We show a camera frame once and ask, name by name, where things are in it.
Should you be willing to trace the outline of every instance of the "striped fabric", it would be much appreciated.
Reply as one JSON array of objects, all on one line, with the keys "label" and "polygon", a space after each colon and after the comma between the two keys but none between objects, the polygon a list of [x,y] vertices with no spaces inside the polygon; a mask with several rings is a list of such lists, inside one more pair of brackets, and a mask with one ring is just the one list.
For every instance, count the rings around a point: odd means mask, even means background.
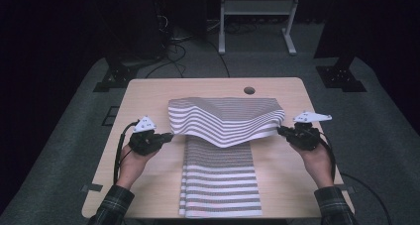
[{"label": "striped fabric", "polygon": [[173,133],[187,135],[179,214],[262,215],[249,140],[277,134],[277,101],[192,97],[170,100],[168,111]]},{"label": "striped fabric", "polygon": [[187,218],[262,215],[249,142],[218,148],[187,136],[179,214]]},{"label": "striped fabric", "polygon": [[182,98],[169,100],[173,134],[198,136],[227,148],[276,135],[284,111],[274,98]]}]

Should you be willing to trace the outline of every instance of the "flannel shirt sleeve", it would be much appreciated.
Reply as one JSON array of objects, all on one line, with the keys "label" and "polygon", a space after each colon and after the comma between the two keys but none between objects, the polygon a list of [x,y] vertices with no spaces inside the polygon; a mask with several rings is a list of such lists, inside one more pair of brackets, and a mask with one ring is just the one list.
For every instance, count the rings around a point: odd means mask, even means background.
[{"label": "flannel shirt sleeve", "polygon": [[315,191],[323,225],[358,225],[349,205],[338,187],[324,187]]},{"label": "flannel shirt sleeve", "polygon": [[88,225],[120,225],[133,198],[134,194],[130,190],[118,185],[112,185],[96,214],[90,218]]}]

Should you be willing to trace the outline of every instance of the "handheld controller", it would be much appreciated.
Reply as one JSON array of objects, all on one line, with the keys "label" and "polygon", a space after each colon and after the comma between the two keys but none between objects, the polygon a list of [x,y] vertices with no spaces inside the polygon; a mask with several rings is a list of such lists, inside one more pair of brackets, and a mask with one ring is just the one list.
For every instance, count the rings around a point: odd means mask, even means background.
[{"label": "handheld controller", "polygon": [[332,148],[321,138],[321,133],[317,128],[312,127],[312,122],[331,120],[330,115],[322,115],[310,112],[303,112],[293,118],[294,128],[280,126],[277,133],[286,138],[286,141],[300,150],[312,151],[321,144],[328,153],[331,161],[331,177],[334,180],[336,176],[336,159]]},{"label": "handheld controller", "polygon": [[130,127],[135,126],[133,134],[130,137],[129,147],[131,150],[139,155],[146,156],[157,150],[160,150],[163,144],[168,143],[172,140],[173,134],[155,134],[155,128],[157,127],[154,122],[145,116],[142,120],[129,124],[124,132],[120,136],[120,141],[117,147],[117,153],[115,155],[114,163],[114,184],[118,179],[118,170],[120,168],[121,151],[123,148],[124,139],[126,132]]}]

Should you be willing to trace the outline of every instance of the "human hand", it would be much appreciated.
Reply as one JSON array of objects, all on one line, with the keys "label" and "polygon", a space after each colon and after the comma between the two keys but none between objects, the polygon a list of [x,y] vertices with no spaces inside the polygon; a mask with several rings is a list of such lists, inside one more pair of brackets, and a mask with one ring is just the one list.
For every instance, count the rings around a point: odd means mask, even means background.
[{"label": "human hand", "polygon": [[292,144],[290,146],[302,157],[306,171],[315,180],[318,188],[334,186],[331,161],[324,146],[318,144],[312,151],[300,150]]},{"label": "human hand", "polygon": [[120,177],[116,185],[130,190],[133,183],[142,175],[143,170],[145,170],[146,163],[157,153],[158,151],[155,151],[142,156],[133,152],[130,146],[124,146],[120,159]]}]

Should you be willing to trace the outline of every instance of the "hole in table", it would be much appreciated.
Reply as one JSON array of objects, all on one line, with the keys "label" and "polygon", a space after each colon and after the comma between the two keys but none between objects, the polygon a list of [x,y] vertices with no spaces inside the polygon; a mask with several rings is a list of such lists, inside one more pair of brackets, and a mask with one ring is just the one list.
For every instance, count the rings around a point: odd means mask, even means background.
[{"label": "hole in table", "polygon": [[246,94],[254,94],[256,92],[256,90],[254,88],[252,88],[252,87],[245,87],[244,88],[244,92]]}]

